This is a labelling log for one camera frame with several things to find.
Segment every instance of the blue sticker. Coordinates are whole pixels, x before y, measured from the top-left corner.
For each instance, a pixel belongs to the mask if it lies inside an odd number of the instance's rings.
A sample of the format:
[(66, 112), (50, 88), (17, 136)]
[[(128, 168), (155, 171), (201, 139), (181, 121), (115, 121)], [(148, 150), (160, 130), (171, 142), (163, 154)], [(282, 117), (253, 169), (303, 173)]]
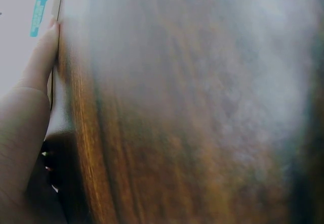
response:
[(32, 22), (31, 22), (31, 30), (30, 30), (31, 37), (37, 37), (38, 35), (38, 30), (43, 19), (46, 2), (47, 0), (36, 0), (34, 13), (32, 16)]

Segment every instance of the finger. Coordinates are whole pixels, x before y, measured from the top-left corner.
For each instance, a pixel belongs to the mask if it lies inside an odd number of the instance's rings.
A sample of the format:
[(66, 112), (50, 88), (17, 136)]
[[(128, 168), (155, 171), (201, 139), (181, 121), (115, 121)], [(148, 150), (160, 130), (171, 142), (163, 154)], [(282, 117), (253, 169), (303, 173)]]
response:
[(30, 87), (47, 93), (47, 81), (57, 53), (59, 25), (53, 18), (49, 29), (38, 41), (16, 87)]
[(47, 131), (47, 80), (57, 53), (58, 24), (39, 40), (18, 84), (0, 101), (0, 200), (26, 190)]

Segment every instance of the white wall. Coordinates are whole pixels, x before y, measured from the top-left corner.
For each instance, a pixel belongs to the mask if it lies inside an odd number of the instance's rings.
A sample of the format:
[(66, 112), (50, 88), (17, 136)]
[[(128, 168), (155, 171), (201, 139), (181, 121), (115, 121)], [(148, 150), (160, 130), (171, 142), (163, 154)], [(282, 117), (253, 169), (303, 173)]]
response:
[[(19, 79), (37, 38), (29, 36), (36, 0), (0, 0), (0, 97)], [(44, 24), (50, 19), (52, 1), (45, 8)]]

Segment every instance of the wood grain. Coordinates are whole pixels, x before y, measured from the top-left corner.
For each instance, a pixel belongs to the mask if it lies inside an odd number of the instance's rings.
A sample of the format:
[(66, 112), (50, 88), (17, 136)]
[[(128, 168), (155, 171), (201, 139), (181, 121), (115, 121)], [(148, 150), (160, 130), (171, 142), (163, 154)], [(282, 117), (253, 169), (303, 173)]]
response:
[(63, 0), (70, 223), (324, 223), (322, 2)]

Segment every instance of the wooden panel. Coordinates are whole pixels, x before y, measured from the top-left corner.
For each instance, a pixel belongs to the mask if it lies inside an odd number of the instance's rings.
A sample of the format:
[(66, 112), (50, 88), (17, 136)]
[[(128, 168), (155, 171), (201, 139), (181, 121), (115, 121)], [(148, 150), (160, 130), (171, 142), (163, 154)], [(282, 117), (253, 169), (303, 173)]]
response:
[(71, 223), (323, 223), (321, 3), (63, 0)]

